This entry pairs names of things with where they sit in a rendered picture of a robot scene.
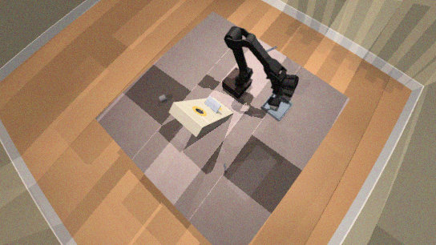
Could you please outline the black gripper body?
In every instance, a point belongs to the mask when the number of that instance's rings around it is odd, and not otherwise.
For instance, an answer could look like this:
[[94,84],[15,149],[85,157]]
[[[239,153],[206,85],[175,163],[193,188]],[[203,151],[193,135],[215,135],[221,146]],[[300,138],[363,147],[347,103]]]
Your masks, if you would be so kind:
[[272,88],[272,93],[275,93],[276,95],[275,95],[275,97],[270,97],[270,98],[269,98],[269,100],[268,100],[268,104],[269,104],[270,106],[279,106],[280,103],[281,103],[281,100],[279,99],[279,97],[281,96],[281,95],[280,95],[280,91],[281,91],[284,87],[283,87],[283,86],[280,86],[280,87],[275,88],[275,87],[271,86],[271,88]]

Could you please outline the beige service panel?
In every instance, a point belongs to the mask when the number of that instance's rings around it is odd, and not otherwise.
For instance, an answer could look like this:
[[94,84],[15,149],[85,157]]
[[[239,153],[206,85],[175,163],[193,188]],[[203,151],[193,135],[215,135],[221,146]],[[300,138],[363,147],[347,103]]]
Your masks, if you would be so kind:
[[168,113],[198,137],[226,122],[233,114],[224,104],[214,99],[221,105],[218,113],[204,104],[206,98],[174,102]]

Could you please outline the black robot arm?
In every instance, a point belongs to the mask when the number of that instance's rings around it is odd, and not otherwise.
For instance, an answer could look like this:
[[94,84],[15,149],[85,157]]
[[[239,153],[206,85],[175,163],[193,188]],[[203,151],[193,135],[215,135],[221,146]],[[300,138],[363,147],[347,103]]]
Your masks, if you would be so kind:
[[[242,35],[246,39],[242,39]],[[244,50],[242,47],[248,48],[262,64],[266,79],[270,80],[271,85],[275,88],[283,86],[280,95],[292,97],[297,87],[299,77],[295,74],[286,74],[286,69],[281,63],[269,56],[264,47],[256,39],[256,35],[249,33],[246,29],[233,26],[225,35],[224,41],[226,45],[232,49],[240,73],[236,76],[234,83],[240,89],[246,85],[249,79],[254,74],[252,68],[248,67]],[[282,71],[281,71],[282,70]],[[281,72],[281,73],[280,73]],[[279,74],[280,73],[280,74]]]

